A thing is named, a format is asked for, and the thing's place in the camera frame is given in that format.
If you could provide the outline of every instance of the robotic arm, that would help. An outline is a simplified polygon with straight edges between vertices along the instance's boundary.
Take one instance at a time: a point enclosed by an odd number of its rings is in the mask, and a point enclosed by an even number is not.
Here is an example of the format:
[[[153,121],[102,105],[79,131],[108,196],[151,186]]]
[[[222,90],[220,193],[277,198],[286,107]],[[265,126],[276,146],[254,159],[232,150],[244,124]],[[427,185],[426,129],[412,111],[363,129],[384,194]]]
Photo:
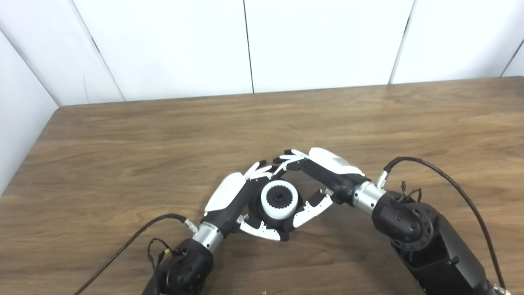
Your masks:
[[[273,177],[265,161],[255,163],[246,173],[228,175],[218,186],[204,209],[200,227],[190,221],[193,237],[184,240],[159,266],[143,295],[197,295],[213,270],[213,254],[229,234],[239,229],[271,240],[288,240],[284,231],[267,226],[262,220],[243,216],[249,200]]]
[[[369,215],[375,228],[390,238],[393,250],[426,294],[510,294],[486,279],[481,263],[435,208],[405,193],[382,189],[384,173],[377,186],[353,164],[318,147],[309,155],[287,150],[274,162],[280,163],[275,177],[301,170],[327,187],[284,220],[283,230],[294,230],[333,203],[347,203]]]

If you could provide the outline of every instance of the white wall panel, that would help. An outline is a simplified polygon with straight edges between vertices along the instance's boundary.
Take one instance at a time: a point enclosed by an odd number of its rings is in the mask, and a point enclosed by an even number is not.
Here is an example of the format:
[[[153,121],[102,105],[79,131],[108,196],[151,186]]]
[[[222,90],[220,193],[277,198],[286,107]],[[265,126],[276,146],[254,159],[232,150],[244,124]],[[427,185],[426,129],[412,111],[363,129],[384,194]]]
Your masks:
[[[387,84],[412,0],[246,0],[255,92]]]
[[[0,195],[57,107],[0,33]]]
[[[0,28],[62,104],[123,101],[69,0],[0,0]]]
[[[520,47],[503,76],[524,76],[524,46]]]
[[[499,77],[524,38],[522,0],[419,0],[394,83]]]
[[[242,0],[75,0],[127,100],[252,92]]]

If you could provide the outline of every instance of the wood grain surface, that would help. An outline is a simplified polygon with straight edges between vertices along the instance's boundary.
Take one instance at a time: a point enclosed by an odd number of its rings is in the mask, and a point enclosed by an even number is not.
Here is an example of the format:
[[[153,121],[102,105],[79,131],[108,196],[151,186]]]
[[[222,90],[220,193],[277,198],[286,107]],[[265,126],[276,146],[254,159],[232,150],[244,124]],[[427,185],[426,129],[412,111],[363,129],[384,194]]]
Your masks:
[[[220,181],[284,149],[321,146],[376,179],[398,155],[424,158],[470,194],[506,283],[524,294],[524,78],[497,78],[59,109],[0,198],[0,294],[72,294],[140,226],[164,213],[197,222]],[[319,187],[290,176],[305,196]],[[387,189],[423,187],[496,280],[479,225],[425,167],[402,163]],[[85,294],[141,294],[142,234]],[[422,294],[368,216],[334,205],[287,243],[238,233],[215,254],[204,294]]]

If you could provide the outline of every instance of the white cylindrical object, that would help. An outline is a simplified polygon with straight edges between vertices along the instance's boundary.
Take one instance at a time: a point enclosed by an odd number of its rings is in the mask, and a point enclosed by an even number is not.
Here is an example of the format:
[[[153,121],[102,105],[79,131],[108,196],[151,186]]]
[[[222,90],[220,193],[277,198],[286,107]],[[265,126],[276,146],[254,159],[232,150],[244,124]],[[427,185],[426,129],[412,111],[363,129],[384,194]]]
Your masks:
[[[283,220],[293,215],[297,209],[298,192],[291,183],[275,180],[264,186],[260,200],[264,212],[269,217]]]

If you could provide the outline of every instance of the wire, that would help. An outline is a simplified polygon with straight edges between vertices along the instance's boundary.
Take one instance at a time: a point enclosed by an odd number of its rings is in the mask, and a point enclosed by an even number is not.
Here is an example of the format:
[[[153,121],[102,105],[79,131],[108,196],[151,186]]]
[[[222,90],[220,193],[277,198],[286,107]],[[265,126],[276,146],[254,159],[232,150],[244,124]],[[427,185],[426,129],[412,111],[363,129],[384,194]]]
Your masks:
[[[160,215],[157,218],[151,220],[150,222],[146,223],[143,227],[141,227],[134,235],[129,238],[129,240],[117,251],[115,254],[113,254],[107,261],[102,265],[102,267],[95,272],[95,274],[87,281],[85,284],[78,289],[77,292],[74,293],[74,295],[79,295],[82,293],[117,257],[120,255],[144,230],[146,230],[148,227],[150,227],[152,224],[162,220],[162,219],[177,219],[180,222],[184,223],[187,219],[186,217],[178,214],[164,214]]]
[[[151,255],[151,245],[155,242],[159,241],[161,242],[164,247],[166,248],[164,251],[162,251],[157,258],[157,262],[155,262],[153,256]],[[149,241],[149,244],[147,245],[147,258],[151,262],[151,265],[153,266],[153,279],[155,280],[155,290],[153,292],[154,295],[160,294],[160,263],[162,263],[162,260],[164,256],[167,253],[173,253],[173,250],[171,250],[171,247],[164,242],[162,239],[159,238],[152,238],[151,241]]]
[[[475,206],[475,204],[473,204],[473,201],[470,199],[470,197],[468,197],[468,195],[465,193],[465,191],[459,186],[459,184],[453,180],[449,175],[447,175],[446,173],[444,173],[444,171],[440,170],[438,167],[436,167],[435,165],[429,163],[429,162],[426,162],[422,159],[419,159],[419,158],[415,158],[415,157],[397,157],[395,159],[393,159],[391,162],[389,162],[385,167],[384,167],[384,171],[386,171],[387,173],[390,173],[391,172],[391,169],[397,165],[398,163],[402,162],[402,161],[411,161],[411,162],[416,162],[416,163],[419,163],[419,164],[422,164],[428,168],[430,168],[431,170],[437,172],[440,176],[442,176],[443,178],[445,178],[451,185],[453,185],[453,187],[458,191],[458,193],[462,196],[462,198],[466,201],[466,203],[469,205],[469,207],[471,208],[471,210],[473,211],[473,214],[475,214],[475,217],[477,217],[477,220],[478,220],[478,223],[480,224],[481,226],[481,229],[482,229],[482,232],[484,233],[484,237],[486,238],[486,243],[488,244],[488,250],[489,250],[489,254],[491,255],[491,259],[492,259],[492,262],[493,262],[493,266],[495,268],[495,273],[497,273],[497,278],[498,278],[498,282],[500,284],[500,286],[503,288],[503,289],[506,289],[506,284],[504,283],[504,279],[502,277],[502,272],[500,271],[500,266],[498,264],[498,259],[497,259],[497,254],[495,253],[495,248],[493,247],[493,242],[491,240],[491,236],[489,235],[489,231],[488,231],[488,228],[486,226],[486,223],[484,222],[484,220],[482,219],[482,216],[480,214],[480,212],[478,211],[477,207]]]

